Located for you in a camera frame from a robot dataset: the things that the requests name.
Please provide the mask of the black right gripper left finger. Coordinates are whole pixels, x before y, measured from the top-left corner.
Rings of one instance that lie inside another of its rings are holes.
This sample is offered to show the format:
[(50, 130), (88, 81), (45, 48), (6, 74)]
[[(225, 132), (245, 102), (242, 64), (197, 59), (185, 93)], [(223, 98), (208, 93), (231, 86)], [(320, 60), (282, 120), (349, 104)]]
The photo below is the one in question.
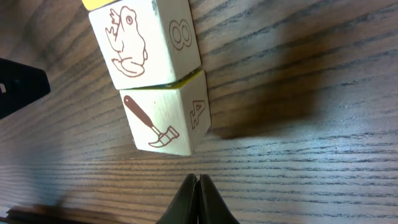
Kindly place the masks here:
[(188, 174), (156, 224), (197, 224), (197, 178)]

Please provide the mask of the yellow G wooden block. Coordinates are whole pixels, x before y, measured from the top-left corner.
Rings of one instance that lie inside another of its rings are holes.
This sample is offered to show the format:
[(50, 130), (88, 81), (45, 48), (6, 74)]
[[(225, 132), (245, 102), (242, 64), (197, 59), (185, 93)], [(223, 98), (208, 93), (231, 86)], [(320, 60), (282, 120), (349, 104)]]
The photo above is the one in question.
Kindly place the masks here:
[(112, 2), (115, 2), (117, 0), (81, 0), (84, 7), (88, 11), (93, 11), (95, 9), (101, 8), (105, 5), (108, 5)]

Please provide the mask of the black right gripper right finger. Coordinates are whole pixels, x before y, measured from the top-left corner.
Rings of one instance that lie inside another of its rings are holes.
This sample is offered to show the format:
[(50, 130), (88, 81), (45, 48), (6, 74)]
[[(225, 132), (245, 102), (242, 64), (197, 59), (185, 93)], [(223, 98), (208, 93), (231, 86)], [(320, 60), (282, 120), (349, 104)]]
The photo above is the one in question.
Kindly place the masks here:
[(200, 176), (198, 202), (200, 224), (239, 224), (207, 174)]

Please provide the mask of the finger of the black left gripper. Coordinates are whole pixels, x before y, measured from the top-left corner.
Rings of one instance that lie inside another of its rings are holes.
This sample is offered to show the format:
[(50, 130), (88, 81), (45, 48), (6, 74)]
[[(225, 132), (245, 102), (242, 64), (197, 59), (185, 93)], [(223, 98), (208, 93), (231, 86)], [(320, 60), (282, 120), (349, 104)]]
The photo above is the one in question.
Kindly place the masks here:
[(1, 119), (50, 93), (44, 70), (1, 59)]

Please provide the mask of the yellow crayon wooden block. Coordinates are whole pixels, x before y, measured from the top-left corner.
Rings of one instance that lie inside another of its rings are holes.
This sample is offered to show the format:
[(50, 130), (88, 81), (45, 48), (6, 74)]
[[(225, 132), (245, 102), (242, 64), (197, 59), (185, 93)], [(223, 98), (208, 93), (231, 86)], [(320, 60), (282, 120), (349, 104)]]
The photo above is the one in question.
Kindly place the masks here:
[(189, 156), (211, 126), (206, 75), (120, 91), (138, 150)]

